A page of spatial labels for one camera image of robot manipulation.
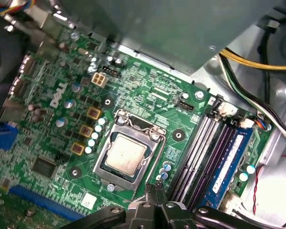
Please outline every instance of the ram slot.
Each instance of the ram slot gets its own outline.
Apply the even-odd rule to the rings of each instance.
[[[235,127],[225,124],[214,148],[209,155],[207,162],[203,170],[200,172],[199,178],[195,181],[190,196],[186,200],[186,207],[189,211],[192,211],[199,203],[199,199],[204,194],[210,178],[212,177],[218,160],[222,157],[228,142],[235,133]]]
[[[216,121],[212,121],[211,123],[211,127],[212,129],[208,129],[207,134],[204,137],[204,140],[201,144],[202,147],[199,148],[196,157],[194,159],[194,162],[191,165],[190,168],[190,173],[188,174],[188,181],[185,184],[185,188],[183,190],[183,193],[179,199],[179,202],[184,202],[185,196],[188,194],[188,191],[190,189],[190,187],[192,186],[193,180],[197,174],[198,169],[200,168],[200,165],[203,161],[203,159],[205,158],[205,154],[211,144],[211,141],[214,138],[215,133],[217,132],[217,129],[219,127],[219,123]]]
[[[182,166],[183,169],[178,176],[177,184],[174,186],[170,200],[180,201],[181,198],[184,198],[184,189],[188,186],[189,180],[192,179],[191,174],[193,173],[197,162],[199,162],[200,156],[204,155],[205,151],[207,151],[208,142],[211,142],[213,139],[212,137],[209,138],[209,136],[212,133],[214,126],[216,126],[217,129],[219,123],[207,116],[203,118],[196,136],[188,149],[184,165]]]

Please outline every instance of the blue pcie slot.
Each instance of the blue pcie slot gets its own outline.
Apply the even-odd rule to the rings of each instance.
[[[22,199],[25,199],[27,201],[30,201],[39,207],[45,208],[59,216],[62,216],[70,221],[76,221],[78,219],[83,218],[84,216],[65,208],[64,206],[55,203],[52,200],[47,199],[46,197],[42,197],[24,187],[21,187],[19,185],[13,186],[9,193],[12,193],[14,195],[17,195],[21,197]]]
[[[239,162],[244,155],[252,133],[252,128],[237,128],[222,160],[217,164],[214,178],[211,180],[199,206],[207,205],[216,209],[219,207]]]

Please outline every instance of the dell logo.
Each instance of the dell logo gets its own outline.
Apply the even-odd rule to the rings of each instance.
[[[57,108],[59,105],[59,101],[61,100],[62,94],[64,94],[67,83],[59,83],[58,88],[56,89],[56,93],[54,94],[54,99],[52,99],[50,106],[53,108]]]

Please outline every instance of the wire bundle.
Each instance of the wire bundle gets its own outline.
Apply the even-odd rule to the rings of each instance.
[[[14,6],[14,7],[6,7],[2,4],[0,4],[0,15],[4,15],[6,13],[15,13],[18,12],[20,10],[26,10],[30,7],[32,7],[35,4],[36,0],[29,0],[28,2],[26,2],[23,5],[20,6]]]
[[[235,61],[237,63],[240,63],[242,65],[246,65],[248,67],[257,68],[257,69],[264,69],[264,70],[273,70],[273,71],[286,71],[286,65],[268,65],[268,64],[262,64],[257,63],[254,61],[249,61],[241,56],[236,55],[235,53],[232,53],[228,49],[223,49],[220,54],[222,54],[224,57]]]
[[[281,131],[281,133],[286,137],[286,126],[275,111],[264,101],[256,98],[249,92],[247,92],[238,82],[231,65],[227,58],[220,54],[219,63],[225,76],[229,87],[235,91],[238,95],[244,98],[249,104],[255,107],[258,111],[263,113],[269,120]]]

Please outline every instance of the white wire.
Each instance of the white wire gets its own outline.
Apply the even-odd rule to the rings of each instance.
[[[237,92],[233,87],[232,85],[230,84],[230,81],[229,81],[229,76],[227,75],[227,72],[225,70],[225,67],[224,67],[224,64],[223,64],[223,61],[222,59],[220,58],[220,56],[217,57],[218,60],[219,60],[219,65],[223,71],[223,74],[225,76],[225,80],[227,81],[229,87]],[[247,100],[249,103],[251,103],[257,110],[259,110],[260,112],[262,112],[264,115],[266,115],[271,121],[272,123],[279,129],[279,131],[284,135],[284,137],[286,137],[286,130],[276,121],[276,119],[266,110],[264,109],[261,105],[257,104],[255,101],[249,99],[248,97],[246,97],[245,95],[241,94],[241,96]]]

